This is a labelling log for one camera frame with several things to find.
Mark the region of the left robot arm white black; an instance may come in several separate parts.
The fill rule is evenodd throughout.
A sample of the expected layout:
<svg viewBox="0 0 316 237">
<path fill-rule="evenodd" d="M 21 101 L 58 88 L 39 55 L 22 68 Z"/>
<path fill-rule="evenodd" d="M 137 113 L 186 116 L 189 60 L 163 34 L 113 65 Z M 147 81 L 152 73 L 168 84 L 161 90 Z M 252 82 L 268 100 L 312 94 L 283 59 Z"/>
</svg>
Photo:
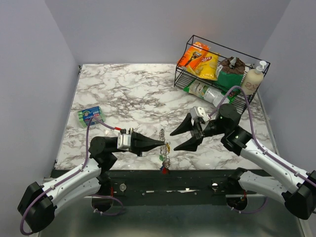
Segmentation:
<svg viewBox="0 0 316 237">
<path fill-rule="evenodd" d="M 130 152 L 141 156 L 163 141 L 137 132 L 119 133 L 115 137 L 96 136 L 86 146 L 83 163 L 46 184 L 31 183 L 25 190 L 17 210 L 21 214 L 20 232 L 25 236 L 45 229 L 58 211 L 72 201 L 89 195 L 104 195 L 109 191 L 105 173 L 117 161 L 115 153 Z"/>
</svg>

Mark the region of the yellow key tag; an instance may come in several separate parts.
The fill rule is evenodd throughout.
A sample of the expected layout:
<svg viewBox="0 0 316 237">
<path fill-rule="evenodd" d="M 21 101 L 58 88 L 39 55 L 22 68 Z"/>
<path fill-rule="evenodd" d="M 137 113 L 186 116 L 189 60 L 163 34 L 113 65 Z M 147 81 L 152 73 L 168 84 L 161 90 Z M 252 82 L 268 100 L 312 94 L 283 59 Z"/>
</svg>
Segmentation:
<svg viewBox="0 0 316 237">
<path fill-rule="evenodd" d="M 166 143 L 165 145 L 166 145 L 167 151 L 170 152 L 170 145 L 168 143 Z"/>
</svg>

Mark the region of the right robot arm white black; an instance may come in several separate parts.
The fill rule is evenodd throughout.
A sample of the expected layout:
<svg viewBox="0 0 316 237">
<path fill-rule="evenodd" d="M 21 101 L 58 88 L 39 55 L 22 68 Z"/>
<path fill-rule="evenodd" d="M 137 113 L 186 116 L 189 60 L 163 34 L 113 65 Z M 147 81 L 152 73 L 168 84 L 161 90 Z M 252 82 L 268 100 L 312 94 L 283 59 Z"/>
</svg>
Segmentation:
<svg viewBox="0 0 316 237">
<path fill-rule="evenodd" d="M 178 145 L 177 151 L 195 152 L 206 137 L 221 135 L 222 145 L 262 168 L 262 177 L 243 168 L 228 178 L 228 190 L 234 194 L 252 191 L 279 201 L 297 218 L 307 220 L 316 209 L 316 173 L 287 162 L 260 143 L 254 134 L 239 125 L 241 115 L 232 104 L 222 104 L 215 119 L 202 107 L 193 107 L 171 136 L 191 133 L 191 138 Z"/>
</svg>

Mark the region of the metal keyring holder with rings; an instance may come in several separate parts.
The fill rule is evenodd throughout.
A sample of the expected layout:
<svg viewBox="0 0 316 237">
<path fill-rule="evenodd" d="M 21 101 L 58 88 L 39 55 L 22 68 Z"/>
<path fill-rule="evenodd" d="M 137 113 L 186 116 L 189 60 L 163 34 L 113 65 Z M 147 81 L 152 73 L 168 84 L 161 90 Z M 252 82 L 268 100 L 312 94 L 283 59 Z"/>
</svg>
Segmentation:
<svg viewBox="0 0 316 237">
<path fill-rule="evenodd" d="M 164 160 L 161 160 L 162 162 L 162 166 L 169 169 L 171 163 L 170 163 L 170 158 L 169 158 L 169 153 L 166 149 L 166 140 L 165 140 L 165 132 L 164 132 L 164 129 L 161 129 L 159 131 L 159 134 L 158 134 L 158 137 L 159 137 L 159 140 L 162 141 L 164 144 L 160 147 L 160 150 L 159 150 L 159 155 L 163 155 L 164 156 Z"/>
</svg>

